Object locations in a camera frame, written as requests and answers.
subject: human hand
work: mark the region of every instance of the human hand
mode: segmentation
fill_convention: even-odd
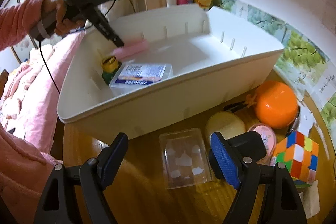
[[[44,17],[51,11],[56,10],[56,28],[55,33],[57,35],[63,35],[68,33],[72,29],[78,27],[83,27],[85,22],[83,20],[78,20],[73,22],[66,18],[63,20],[65,13],[67,11],[66,4],[64,0],[44,0],[41,5],[41,16]]]

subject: blue gripper pad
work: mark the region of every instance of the blue gripper pad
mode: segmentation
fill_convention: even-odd
[[[240,160],[220,132],[211,135],[210,145],[225,180],[238,190],[241,183],[239,176],[242,173]]]

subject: metal screw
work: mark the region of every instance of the metal screw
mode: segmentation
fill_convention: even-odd
[[[56,164],[56,166],[55,166],[55,170],[56,170],[56,171],[59,171],[59,170],[61,170],[62,168],[63,168],[62,164]]]
[[[243,161],[246,163],[246,164],[250,164],[252,162],[252,159],[250,157],[244,157],[243,158]]]
[[[284,169],[286,168],[286,165],[283,162],[278,162],[278,167]]]
[[[88,165],[94,165],[97,162],[96,158],[90,158],[87,160],[87,164]]]

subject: clear plastic box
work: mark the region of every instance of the clear plastic box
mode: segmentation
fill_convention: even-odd
[[[163,173],[168,189],[212,180],[199,128],[161,134],[159,140]]]
[[[110,82],[114,96],[144,88],[171,76],[171,64],[124,63]]]

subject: product label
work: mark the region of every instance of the product label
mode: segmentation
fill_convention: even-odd
[[[115,83],[125,85],[150,85],[161,81],[165,69],[165,65],[156,64],[126,65]]]

